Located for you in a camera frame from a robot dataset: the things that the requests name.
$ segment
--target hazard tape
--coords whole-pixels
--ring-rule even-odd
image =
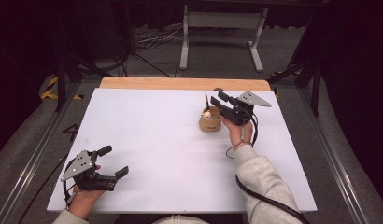
[[[52,88],[55,86],[55,83],[58,82],[58,75],[55,74],[49,84],[47,85],[46,89],[44,90],[43,94],[41,95],[42,99],[50,98],[52,100],[58,100],[58,94],[51,93]],[[84,95],[75,95],[73,97],[74,100],[82,100],[84,98]]]

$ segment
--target gray sleeve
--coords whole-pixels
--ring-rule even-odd
[[[89,222],[63,210],[53,224],[89,224]]]
[[[298,211],[291,190],[281,179],[273,164],[264,156],[256,155],[252,146],[245,145],[234,153],[237,175],[241,183],[269,199],[286,204]],[[243,192],[250,224],[254,223],[300,223],[300,221],[274,207]]]

